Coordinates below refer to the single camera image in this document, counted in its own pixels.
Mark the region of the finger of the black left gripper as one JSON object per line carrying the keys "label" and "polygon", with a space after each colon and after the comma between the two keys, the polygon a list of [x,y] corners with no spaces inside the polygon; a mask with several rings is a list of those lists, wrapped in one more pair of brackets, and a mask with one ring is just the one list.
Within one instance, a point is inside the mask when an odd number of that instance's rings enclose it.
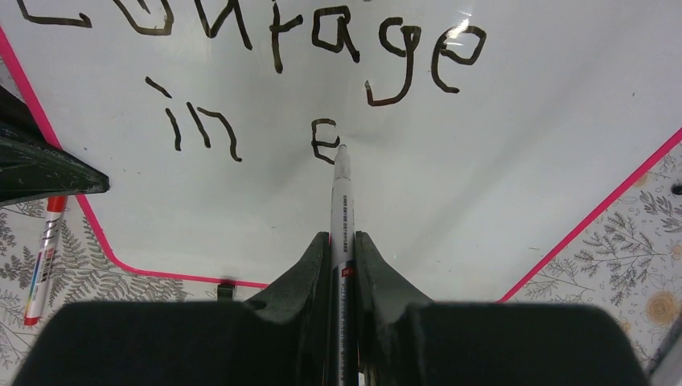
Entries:
{"label": "finger of the black left gripper", "polygon": [[1,205],[105,193],[109,177],[48,144],[1,138]]}
{"label": "finger of the black left gripper", "polygon": [[28,146],[30,152],[45,153],[45,157],[64,157],[64,153],[47,143],[27,105],[1,87],[1,160],[18,160],[11,155],[16,146]]}

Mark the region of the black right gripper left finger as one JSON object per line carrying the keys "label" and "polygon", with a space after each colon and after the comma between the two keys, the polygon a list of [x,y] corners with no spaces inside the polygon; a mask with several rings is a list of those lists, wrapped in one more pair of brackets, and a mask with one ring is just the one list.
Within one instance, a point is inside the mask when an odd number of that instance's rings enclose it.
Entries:
{"label": "black right gripper left finger", "polygon": [[74,302],[42,329],[17,385],[321,385],[328,235],[239,301]]}

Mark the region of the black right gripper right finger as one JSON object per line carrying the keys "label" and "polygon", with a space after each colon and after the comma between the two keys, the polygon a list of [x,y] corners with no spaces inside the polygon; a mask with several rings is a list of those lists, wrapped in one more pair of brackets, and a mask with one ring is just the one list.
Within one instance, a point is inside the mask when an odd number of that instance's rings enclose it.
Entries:
{"label": "black right gripper right finger", "polygon": [[360,367],[370,385],[646,385],[595,306],[437,302],[355,234]]}

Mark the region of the white marker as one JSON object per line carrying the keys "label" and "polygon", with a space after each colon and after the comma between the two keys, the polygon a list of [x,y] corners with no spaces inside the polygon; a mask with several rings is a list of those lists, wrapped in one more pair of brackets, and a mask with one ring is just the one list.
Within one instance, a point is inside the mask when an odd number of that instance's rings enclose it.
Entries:
{"label": "white marker", "polygon": [[335,157],[329,246],[331,291],[326,384],[357,385],[355,217],[351,161],[345,145],[339,146]]}

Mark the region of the pink framed whiteboard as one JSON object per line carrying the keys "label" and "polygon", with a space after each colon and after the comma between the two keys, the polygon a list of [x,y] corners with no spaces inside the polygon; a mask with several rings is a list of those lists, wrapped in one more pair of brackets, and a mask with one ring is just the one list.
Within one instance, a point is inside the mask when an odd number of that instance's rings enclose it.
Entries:
{"label": "pink framed whiteboard", "polygon": [[678,1],[4,1],[43,133],[122,268],[271,283],[355,226],[431,298],[498,300],[681,127]]}

